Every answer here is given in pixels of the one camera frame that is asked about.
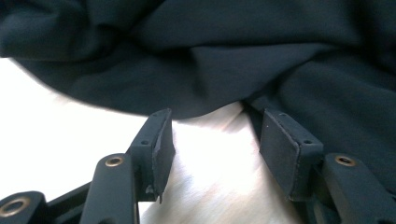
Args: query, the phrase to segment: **black plastic part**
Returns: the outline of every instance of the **black plastic part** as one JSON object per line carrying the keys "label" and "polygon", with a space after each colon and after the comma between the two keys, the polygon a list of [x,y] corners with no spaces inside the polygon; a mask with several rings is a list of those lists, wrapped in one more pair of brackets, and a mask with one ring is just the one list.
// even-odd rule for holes
{"label": "black plastic part", "polygon": [[139,223],[137,202],[162,195],[174,157],[171,110],[165,109],[148,118],[127,153],[101,159],[91,183],[49,203],[40,192],[11,195],[0,201],[0,223]]}
{"label": "black plastic part", "polygon": [[79,223],[90,184],[85,184],[48,203],[48,217],[53,224]]}
{"label": "black plastic part", "polygon": [[332,200],[332,195],[330,194],[324,176],[321,173],[322,165],[323,164],[321,164],[321,166],[314,166],[312,173],[312,188],[314,190],[315,199],[335,211],[335,204]]}
{"label": "black plastic part", "polygon": [[285,113],[265,110],[260,153],[291,201],[312,196],[313,165],[322,160],[322,143]]}
{"label": "black plastic part", "polygon": [[46,213],[46,200],[40,192],[16,193],[0,201],[1,224],[45,224]]}
{"label": "black plastic part", "polygon": [[171,110],[148,117],[127,151],[134,165],[136,197],[139,202],[155,202],[166,187],[175,157]]}
{"label": "black plastic part", "polygon": [[139,223],[129,156],[114,154],[98,162],[80,223]]}
{"label": "black plastic part", "polygon": [[341,223],[341,218],[335,209],[332,209],[325,204],[321,203],[315,196],[312,201],[306,203],[311,214],[309,224],[337,224]]}
{"label": "black plastic part", "polygon": [[342,223],[396,223],[396,202],[362,161],[328,154],[322,173]]}

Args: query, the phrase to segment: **white surface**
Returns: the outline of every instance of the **white surface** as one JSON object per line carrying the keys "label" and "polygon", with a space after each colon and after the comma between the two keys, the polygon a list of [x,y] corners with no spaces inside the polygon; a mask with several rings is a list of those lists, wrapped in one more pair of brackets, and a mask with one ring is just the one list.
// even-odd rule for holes
{"label": "white surface", "polygon": [[[174,121],[163,204],[140,203],[142,223],[298,223],[241,110]],[[145,120],[74,101],[0,59],[0,199],[37,190],[50,201],[91,181],[96,163],[124,152]]]}

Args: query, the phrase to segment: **brass grommet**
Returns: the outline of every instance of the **brass grommet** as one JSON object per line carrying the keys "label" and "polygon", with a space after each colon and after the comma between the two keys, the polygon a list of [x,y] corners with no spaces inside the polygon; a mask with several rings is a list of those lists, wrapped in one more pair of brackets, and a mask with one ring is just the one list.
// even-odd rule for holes
{"label": "brass grommet", "polygon": [[0,217],[11,217],[18,214],[20,211],[25,209],[30,203],[30,199],[27,197],[19,197],[0,207]]}
{"label": "brass grommet", "polygon": [[349,157],[346,156],[336,156],[335,161],[338,162],[341,165],[345,166],[355,166],[356,162]]}
{"label": "brass grommet", "polygon": [[123,158],[116,156],[116,157],[112,157],[112,158],[108,159],[106,161],[105,165],[109,166],[109,167],[113,167],[113,166],[118,166],[122,163],[123,163]]}

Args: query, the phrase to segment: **dark fabric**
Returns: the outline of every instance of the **dark fabric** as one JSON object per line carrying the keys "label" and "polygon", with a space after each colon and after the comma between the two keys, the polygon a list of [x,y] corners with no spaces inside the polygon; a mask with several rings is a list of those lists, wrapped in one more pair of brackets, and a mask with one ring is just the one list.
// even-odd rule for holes
{"label": "dark fabric", "polygon": [[395,11],[393,0],[7,0],[0,55],[126,112],[283,110],[396,193]]}

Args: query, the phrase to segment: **small hole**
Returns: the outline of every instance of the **small hole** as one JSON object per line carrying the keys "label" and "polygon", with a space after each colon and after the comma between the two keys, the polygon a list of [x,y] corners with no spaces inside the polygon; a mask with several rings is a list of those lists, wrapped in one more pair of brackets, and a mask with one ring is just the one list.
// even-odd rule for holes
{"label": "small hole", "polygon": [[15,203],[11,203],[8,206],[6,206],[4,208],[4,211],[7,213],[11,213],[13,211],[16,211],[18,209],[20,209],[23,206],[23,202],[15,202]]}
{"label": "small hole", "polygon": [[123,163],[122,157],[113,157],[106,161],[106,166],[118,166]]}
{"label": "small hole", "polygon": [[27,197],[20,197],[0,207],[0,217],[11,217],[25,209],[30,203]]}
{"label": "small hole", "polygon": [[347,158],[340,158],[340,159],[338,159],[339,161],[341,161],[341,162],[345,162],[345,163],[348,163],[348,164],[350,164],[350,163],[352,163],[349,159],[347,159]]}
{"label": "small hole", "polygon": [[355,166],[356,162],[348,157],[345,156],[337,156],[335,158],[335,161],[337,161],[338,163],[340,163],[341,165],[345,165],[345,166]]}

